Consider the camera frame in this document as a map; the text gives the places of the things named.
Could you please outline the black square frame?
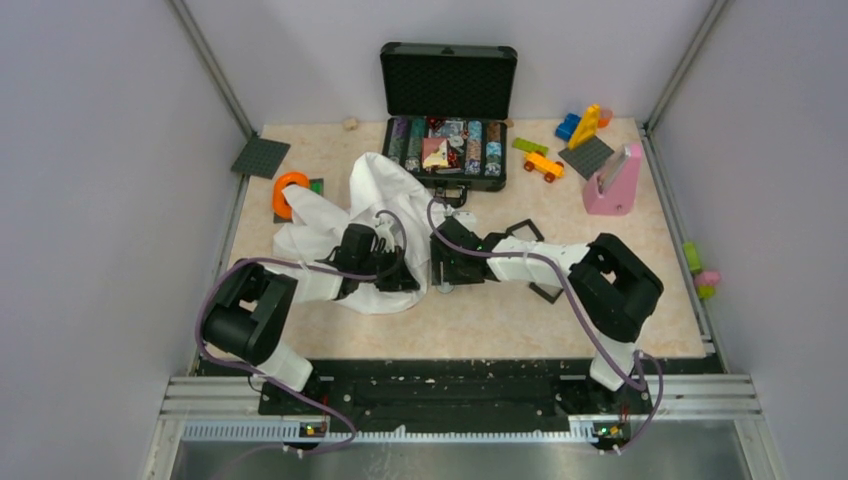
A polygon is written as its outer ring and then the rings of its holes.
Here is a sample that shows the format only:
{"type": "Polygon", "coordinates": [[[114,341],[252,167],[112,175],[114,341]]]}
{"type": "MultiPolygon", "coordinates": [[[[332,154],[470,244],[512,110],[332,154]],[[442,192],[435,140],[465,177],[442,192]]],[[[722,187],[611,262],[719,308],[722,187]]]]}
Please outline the black square frame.
{"type": "Polygon", "coordinates": [[[519,221],[505,229],[505,234],[523,241],[543,242],[544,235],[532,219],[519,221]]]}
{"type": "Polygon", "coordinates": [[[529,288],[549,304],[555,304],[563,294],[563,289],[561,287],[530,283],[529,288]]]}

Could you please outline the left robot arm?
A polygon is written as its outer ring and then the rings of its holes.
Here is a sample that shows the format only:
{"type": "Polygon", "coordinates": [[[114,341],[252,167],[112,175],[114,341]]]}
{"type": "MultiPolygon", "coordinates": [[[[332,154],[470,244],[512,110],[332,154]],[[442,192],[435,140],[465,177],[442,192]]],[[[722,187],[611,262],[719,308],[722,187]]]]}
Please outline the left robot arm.
{"type": "Polygon", "coordinates": [[[234,356],[253,374],[277,380],[284,385],[283,401],[308,413],[319,404],[321,388],[310,379],[312,364],[282,340],[291,307],[420,291],[405,262],[406,243],[402,223],[385,219],[348,225],[340,244],[317,261],[240,260],[201,312],[200,342],[234,356]]]}

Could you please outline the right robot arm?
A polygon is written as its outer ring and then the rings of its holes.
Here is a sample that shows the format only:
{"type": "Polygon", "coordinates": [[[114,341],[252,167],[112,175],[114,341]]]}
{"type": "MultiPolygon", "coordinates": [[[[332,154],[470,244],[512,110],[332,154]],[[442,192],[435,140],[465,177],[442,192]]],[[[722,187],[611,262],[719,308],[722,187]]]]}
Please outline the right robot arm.
{"type": "Polygon", "coordinates": [[[614,234],[583,244],[555,245],[508,233],[481,238],[454,217],[434,227],[437,282],[522,282],[561,291],[595,347],[586,385],[589,404],[612,412],[627,388],[644,391],[636,343],[664,292],[659,277],[614,234]]]}

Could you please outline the dark grey small baseplate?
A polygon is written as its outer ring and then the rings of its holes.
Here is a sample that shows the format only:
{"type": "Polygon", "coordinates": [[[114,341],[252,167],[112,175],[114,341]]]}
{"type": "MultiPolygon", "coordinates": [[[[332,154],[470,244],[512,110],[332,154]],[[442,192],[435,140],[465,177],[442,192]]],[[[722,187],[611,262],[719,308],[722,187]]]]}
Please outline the dark grey small baseplate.
{"type": "MultiPolygon", "coordinates": [[[[319,196],[324,196],[324,179],[323,178],[314,178],[310,180],[310,190],[316,193],[319,196]]],[[[273,213],[273,223],[291,223],[292,220],[290,218],[283,218],[279,216],[276,212],[273,213]]]]}

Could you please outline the orange curved toy block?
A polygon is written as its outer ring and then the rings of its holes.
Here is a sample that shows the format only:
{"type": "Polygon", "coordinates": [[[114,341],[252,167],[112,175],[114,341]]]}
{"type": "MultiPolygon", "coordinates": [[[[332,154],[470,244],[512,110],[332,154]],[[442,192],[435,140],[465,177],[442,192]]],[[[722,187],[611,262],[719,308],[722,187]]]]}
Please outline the orange curved toy block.
{"type": "Polygon", "coordinates": [[[280,221],[290,221],[293,218],[293,208],[288,190],[295,187],[309,189],[310,184],[311,180],[302,172],[287,172],[278,177],[271,194],[271,208],[275,217],[280,221]]]}

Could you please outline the yellow toy car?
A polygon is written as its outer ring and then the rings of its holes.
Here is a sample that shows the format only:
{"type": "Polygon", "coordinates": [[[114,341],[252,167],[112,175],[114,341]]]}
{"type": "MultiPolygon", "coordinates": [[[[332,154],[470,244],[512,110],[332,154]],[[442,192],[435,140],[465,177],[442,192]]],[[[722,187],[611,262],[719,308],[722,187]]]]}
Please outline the yellow toy car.
{"type": "Polygon", "coordinates": [[[539,172],[547,183],[553,183],[565,175],[562,162],[552,161],[538,151],[524,154],[523,168],[528,172],[539,172]]]}

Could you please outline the dark grey baseplate left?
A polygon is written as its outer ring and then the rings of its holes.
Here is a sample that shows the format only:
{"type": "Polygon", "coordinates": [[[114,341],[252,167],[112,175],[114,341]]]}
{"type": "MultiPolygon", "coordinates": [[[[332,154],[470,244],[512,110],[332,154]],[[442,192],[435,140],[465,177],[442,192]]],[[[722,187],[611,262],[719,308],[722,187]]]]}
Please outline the dark grey baseplate left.
{"type": "Polygon", "coordinates": [[[247,176],[273,179],[290,148],[288,143],[253,136],[243,147],[230,170],[247,176]]]}

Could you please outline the lime green flat brick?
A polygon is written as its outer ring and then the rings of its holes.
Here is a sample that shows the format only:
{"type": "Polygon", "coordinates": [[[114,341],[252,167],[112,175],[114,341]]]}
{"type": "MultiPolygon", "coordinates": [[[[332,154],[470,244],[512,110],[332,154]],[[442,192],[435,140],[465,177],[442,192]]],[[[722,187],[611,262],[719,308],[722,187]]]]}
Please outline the lime green flat brick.
{"type": "Polygon", "coordinates": [[[530,140],[527,140],[527,139],[524,139],[524,138],[520,138],[520,137],[516,137],[513,140],[511,146],[513,148],[520,150],[522,152],[525,152],[525,153],[537,153],[537,154],[540,154],[542,156],[546,156],[548,154],[548,151],[549,151],[549,148],[545,145],[542,145],[542,144],[539,144],[539,143],[536,143],[536,142],[533,142],[533,141],[530,141],[530,140]]]}

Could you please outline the black poker chip case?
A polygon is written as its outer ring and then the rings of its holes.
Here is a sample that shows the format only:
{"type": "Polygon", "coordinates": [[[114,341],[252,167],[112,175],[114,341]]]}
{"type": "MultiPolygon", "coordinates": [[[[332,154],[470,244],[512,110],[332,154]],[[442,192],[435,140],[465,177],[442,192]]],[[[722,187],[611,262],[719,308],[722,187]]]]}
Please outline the black poker chip case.
{"type": "Polygon", "coordinates": [[[507,181],[510,46],[388,42],[379,53],[389,119],[382,153],[459,208],[507,181]]]}

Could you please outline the dark grey baseplate right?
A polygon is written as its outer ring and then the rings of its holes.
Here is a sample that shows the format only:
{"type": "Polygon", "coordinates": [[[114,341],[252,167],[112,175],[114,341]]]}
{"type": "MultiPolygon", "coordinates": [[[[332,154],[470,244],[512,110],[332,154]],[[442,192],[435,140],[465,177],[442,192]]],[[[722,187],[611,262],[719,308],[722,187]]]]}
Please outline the dark grey baseplate right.
{"type": "Polygon", "coordinates": [[[607,143],[594,136],[574,150],[565,148],[558,155],[584,180],[589,180],[613,153],[614,150],[607,143]]]}

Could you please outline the blue toy brick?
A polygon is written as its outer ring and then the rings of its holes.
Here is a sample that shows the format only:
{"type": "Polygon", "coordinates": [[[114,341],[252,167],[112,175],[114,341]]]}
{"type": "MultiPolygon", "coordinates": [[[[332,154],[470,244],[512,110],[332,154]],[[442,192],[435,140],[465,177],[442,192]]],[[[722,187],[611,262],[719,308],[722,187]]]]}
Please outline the blue toy brick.
{"type": "Polygon", "coordinates": [[[568,113],[555,129],[554,135],[564,142],[569,142],[581,119],[582,117],[580,115],[568,113]]]}

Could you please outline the pink phone stand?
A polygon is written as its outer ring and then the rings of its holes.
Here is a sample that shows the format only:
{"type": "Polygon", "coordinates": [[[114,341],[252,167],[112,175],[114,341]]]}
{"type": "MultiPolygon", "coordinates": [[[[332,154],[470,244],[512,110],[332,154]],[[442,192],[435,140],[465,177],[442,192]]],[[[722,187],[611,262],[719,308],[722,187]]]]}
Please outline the pink phone stand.
{"type": "Polygon", "coordinates": [[[582,192],[584,209],[589,215],[625,216],[635,203],[643,147],[625,144],[615,150],[592,174],[582,192]]]}

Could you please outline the yellow triangular toy block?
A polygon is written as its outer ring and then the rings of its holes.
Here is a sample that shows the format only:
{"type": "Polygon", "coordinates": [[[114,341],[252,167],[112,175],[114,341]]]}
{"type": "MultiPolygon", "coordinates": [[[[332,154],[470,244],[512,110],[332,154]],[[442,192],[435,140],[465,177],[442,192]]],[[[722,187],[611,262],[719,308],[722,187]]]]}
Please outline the yellow triangular toy block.
{"type": "Polygon", "coordinates": [[[574,132],[572,133],[572,136],[567,144],[567,148],[569,150],[576,150],[577,148],[585,144],[587,141],[589,141],[591,138],[593,138],[599,128],[600,117],[600,105],[590,105],[584,112],[580,122],[577,124],[574,132]]]}

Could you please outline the green pink toy outside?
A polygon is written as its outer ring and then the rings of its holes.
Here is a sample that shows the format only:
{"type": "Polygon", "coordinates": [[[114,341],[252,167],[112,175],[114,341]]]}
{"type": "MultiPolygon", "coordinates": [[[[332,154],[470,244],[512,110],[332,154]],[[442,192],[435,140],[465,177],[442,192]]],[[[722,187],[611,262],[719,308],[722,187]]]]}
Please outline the green pink toy outside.
{"type": "Polygon", "coordinates": [[[721,274],[718,271],[707,270],[703,266],[697,247],[693,242],[684,242],[682,249],[698,298],[700,300],[712,298],[722,280],[721,274]]]}

